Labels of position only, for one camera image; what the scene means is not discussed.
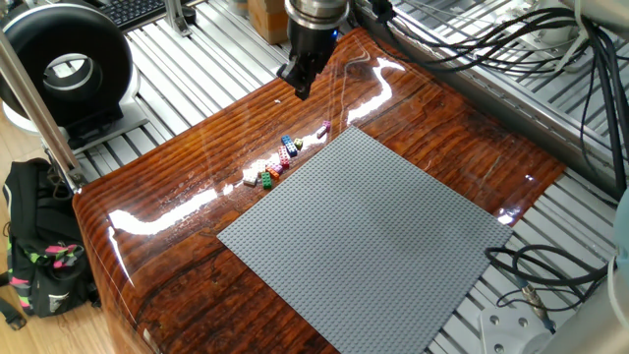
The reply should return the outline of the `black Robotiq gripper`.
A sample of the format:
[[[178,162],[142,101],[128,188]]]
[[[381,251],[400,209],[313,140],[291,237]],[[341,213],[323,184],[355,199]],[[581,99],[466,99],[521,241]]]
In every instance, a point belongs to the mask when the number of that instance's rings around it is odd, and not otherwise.
[[[289,61],[277,71],[277,77],[291,86],[301,100],[310,96],[316,70],[323,69],[335,50],[339,27],[309,29],[296,22],[288,25],[291,43]]]

